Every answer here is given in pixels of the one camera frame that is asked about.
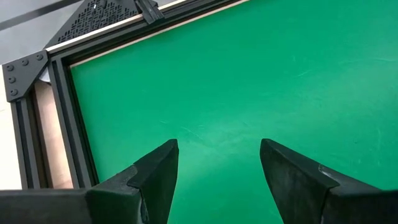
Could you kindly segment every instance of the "bolt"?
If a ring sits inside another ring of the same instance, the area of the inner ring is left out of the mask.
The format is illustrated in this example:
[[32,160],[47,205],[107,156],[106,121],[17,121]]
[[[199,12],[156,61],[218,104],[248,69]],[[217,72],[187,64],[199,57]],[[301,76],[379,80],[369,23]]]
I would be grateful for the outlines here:
[[16,96],[18,94],[18,90],[13,89],[10,91],[10,93],[11,93],[11,96]]
[[42,55],[42,54],[36,55],[36,59],[37,59],[37,60],[42,60],[42,59],[43,59],[43,55]]
[[22,60],[22,65],[23,65],[23,66],[26,66],[27,64],[29,64],[29,61],[28,61],[27,59]]
[[8,72],[13,71],[13,69],[14,69],[14,66],[13,66],[13,65],[7,65],[7,71],[8,71]]
[[9,83],[14,83],[17,79],[15,77],[9,77],[8,82]]

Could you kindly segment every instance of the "scratch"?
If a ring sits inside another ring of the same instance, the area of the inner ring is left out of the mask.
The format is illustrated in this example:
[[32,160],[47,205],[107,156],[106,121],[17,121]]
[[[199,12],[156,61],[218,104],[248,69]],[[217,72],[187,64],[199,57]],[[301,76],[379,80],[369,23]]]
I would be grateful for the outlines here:
[[377,128],[377,151],[380,151],[381,146],[381,131],[380,128]]
[[379,60],[382,62],[397,62],[397,59],[388,59],[388,58],[372,58],[373,60]]
[[313,71],[313,69],[309,69],[309,70],[307,70],[307,71],[301,73],[300,75],[297,75],[297,77],[302,77],[303,75],[306,75],[306,74],[308,74],[308,73],[310,73],[310,72],[312,72],[312,71]]
[[344,65],[347,63],[355,63],[355,62],[363,62],[364,60],[362,59],[357,59],[357,60],[347,60],[347,61],[341,61],[341,62],[337,62],[337,64],[339,65]]
[[380,148],[381,148],[381,130],[377,127],[377,147],[376,147],[376,157],[377,164],[380,165]]
[[191,131],[191,130],[189,130],[188,128],[183,127],[183,126],[181,126],[181,128],[184,129],[184,130],[186,130],[186,131],[188,131],[189,133],[193,134],[193,135],[196,136],[198,139],[204,141],[204,139],[203,139],[202,137],[200,137],[197,133],[194,133],[193,131]]

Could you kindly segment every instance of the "gray floor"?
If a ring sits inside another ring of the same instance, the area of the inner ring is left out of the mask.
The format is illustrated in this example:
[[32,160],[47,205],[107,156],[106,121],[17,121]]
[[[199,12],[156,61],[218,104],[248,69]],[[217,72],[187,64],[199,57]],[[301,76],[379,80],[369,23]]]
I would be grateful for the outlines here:
[[[0,0],[0,22],[59,0]],[[159,5],[174,0],[158,0]],[[0,64],[42,50],[82,3],[78,2],[31,21],[0,31]]]

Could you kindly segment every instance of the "perforated metal panel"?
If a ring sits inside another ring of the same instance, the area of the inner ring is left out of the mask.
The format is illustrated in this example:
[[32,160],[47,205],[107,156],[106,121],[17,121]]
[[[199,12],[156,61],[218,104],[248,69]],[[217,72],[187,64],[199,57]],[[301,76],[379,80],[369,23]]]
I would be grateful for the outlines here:
[[138,13],[133,0],[86,0],[46,47],[79,37]]

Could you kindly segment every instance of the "green tabletop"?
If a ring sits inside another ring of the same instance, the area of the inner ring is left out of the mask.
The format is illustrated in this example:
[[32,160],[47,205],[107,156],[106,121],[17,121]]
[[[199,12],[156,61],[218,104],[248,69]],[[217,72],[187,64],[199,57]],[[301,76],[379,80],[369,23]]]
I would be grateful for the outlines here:
[[100,180],[178,139],[169,223],[282,223],[262,138],[398,189],[396,0],[252,0],[72,75]]

